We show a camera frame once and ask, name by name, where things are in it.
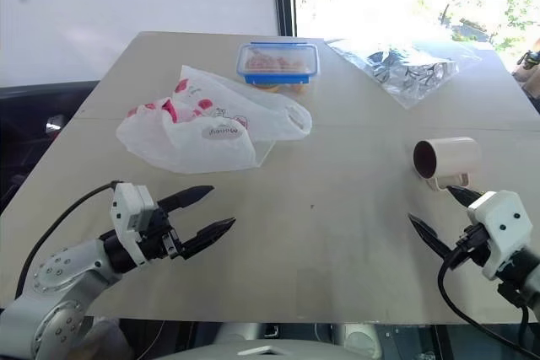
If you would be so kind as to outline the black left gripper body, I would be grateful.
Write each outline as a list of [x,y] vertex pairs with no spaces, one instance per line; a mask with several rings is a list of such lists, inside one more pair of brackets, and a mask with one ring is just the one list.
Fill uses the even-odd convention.
[[141,251],[148,261],[165,257],[173,260],[182,253],[182,243],[162,207],[152,211],[141,230]]

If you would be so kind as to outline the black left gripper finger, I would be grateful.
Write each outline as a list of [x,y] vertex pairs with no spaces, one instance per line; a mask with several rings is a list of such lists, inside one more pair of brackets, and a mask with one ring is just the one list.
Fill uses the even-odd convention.
[[226,218],[214,223],[211,223],[207,227],[201,229],[197,234],[183,243],[179,255],[188,260],[194,255],[207,249],[212,244],[216,243],[222,236],[224,236],[235,223],[236,218]]
[[177,209],[184,209],[198,201],[201,201],[207,194],[214,190],[213,185],[197,185],[185,190],[176,192],[161,200],[158,200],[157,205],[164,212],[173,212]]

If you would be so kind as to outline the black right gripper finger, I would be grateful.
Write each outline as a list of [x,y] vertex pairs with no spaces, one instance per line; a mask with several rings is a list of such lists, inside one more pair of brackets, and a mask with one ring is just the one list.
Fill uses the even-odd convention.
[[445,260],[451,254],[452,250],[439,239],[438,234],[424,220],[411,213],[408,214],[408,219],[418,236],[441,259]]
[[473,191],[463,186],[448,185],[446,189],[464,207],[469,207],[482,196],[481,192]]

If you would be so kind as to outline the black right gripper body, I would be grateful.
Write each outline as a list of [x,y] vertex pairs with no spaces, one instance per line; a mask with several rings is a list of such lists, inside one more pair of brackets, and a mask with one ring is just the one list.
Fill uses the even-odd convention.
[[460,266],[469,260],[477,266],[484,266],[490,256],[489,239],[489,234],[483,224],[466,227],[463,235],[456,242],[456,248],[452,251],[450,266]]

